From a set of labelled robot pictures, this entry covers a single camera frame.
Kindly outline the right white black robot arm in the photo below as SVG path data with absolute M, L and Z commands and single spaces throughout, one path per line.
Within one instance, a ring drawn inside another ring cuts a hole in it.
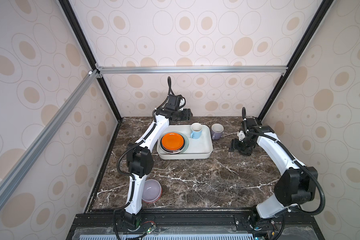
M 250 156 L 255 147 L 259 146 L 281 174 L 273 195 L 255 206 L 254 220 L 270 219 L 288 210 L 310 216 L 323 212 L 326 198 L 318 181 L 317 170 L 300 162 L 270 126 L 261 125 L 256 118 L 248 117 L 245 108 L 242 108 L 242 118 L 238 137 L 232 140 L 229 151 Z

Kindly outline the light blue ceramic mug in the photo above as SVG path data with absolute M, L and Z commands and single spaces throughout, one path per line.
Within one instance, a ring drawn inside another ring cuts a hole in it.
M 191 124 L 191 139 L 199 139 L 202 135 L 203 126 L 200 123 L 193 123 Z

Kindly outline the white plastic bin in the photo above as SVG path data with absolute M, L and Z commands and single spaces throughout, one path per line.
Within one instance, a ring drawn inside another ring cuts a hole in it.
M 208 126 L 202 125 L 203 131 L 199 139 L 191 139 L 191 125 L 170 125 L 161 137 L 167 133 L 178 133 L 185 137 L 186 145 L 184 149 L 177 154 L 166 153 L 160 146 L 160 140 L 157 144 L 157 152 L 162 160 L 198 160 L 207 159 L 213 151 L 211 132 Z

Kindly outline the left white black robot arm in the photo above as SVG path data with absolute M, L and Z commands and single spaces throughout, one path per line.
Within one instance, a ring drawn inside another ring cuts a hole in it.
M 175 95 L 172 90 L 172 80 L 168 77 L 168 95 L 162 104 L 152 112 L 153 121 L 145 133 L 135 142 L 129 143 L 117 163 L 117 171 L 130 180 L 127 202 L 115 210 L 120 212 L 121 224 L 130 230 L 137 230 L 141 224 L 142 195 L 147 176 L 153 169 L 152 150 L 161 134 L 169 127 L 170 121 L 190 118 L 192 112 L 184 113 L 186 100 L 182 95 Z

